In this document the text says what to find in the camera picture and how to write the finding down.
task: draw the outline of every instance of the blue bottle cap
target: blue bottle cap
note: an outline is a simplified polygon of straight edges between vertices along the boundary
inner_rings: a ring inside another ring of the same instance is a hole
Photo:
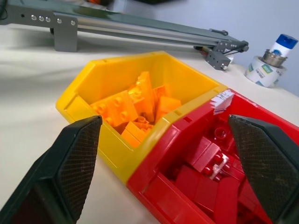
[[[295,45],[297,44],[298,40],[295,39],[294,37],[281,34],[279,38],[277,39],[276,43],[288,48],[288,49],[293,49]]]

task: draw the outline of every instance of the sticker on bin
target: sticker on bin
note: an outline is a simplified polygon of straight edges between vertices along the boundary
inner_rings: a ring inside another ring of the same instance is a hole
[[[211,104],[214,108],[214,115],[224,112],[232,103],[233,96],[234,93],[231,90],[225,90],[211,99]]]

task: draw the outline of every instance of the bottle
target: bottle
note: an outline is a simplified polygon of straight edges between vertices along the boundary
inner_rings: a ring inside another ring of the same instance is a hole
[[[290,50],[295,47],[297,42],[297,39],[285,34],[281,34],[270,49],[270,52],[281,57],[286,57]]]

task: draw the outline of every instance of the table surface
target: table surface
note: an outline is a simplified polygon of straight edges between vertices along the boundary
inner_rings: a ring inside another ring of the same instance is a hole
[[[55,102],[94,59],[165,50],[278,116],[299,126],[299,98],[249,81],[242,66],[217,71],[190,46],[79,33],[78,53],[55,52],[48,29],[0,26],[0,209],[33,162],[68,125]],[[97,159],[78,224],[150,224],[158,221]]]

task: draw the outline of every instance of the tape roll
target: tape roll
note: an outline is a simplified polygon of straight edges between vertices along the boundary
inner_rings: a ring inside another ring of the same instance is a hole
[[[283,66],[273,67],[261,59],[262,57],[259,56],[253,58],[252,63],[245,71],[245,77],[258,85],[272,88],[278,82],[279,77],[285,73],[286,68]]]

